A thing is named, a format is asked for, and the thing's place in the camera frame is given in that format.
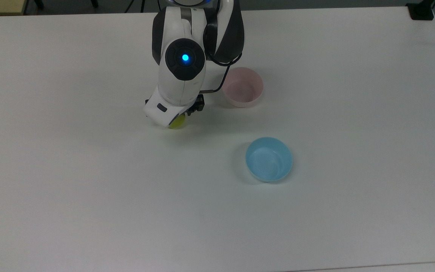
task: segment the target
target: table surface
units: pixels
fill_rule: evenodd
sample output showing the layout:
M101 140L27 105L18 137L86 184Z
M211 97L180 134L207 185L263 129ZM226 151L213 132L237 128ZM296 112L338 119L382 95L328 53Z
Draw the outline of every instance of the table surface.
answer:
M327 272L435 272L435 263L331 269Z
M261 103L143 114L154 14L0 17L0 271L279 272L435 261L435 20L243 12ZM209 65L204 87L222 70ZM256 181L273 136L295 164Z

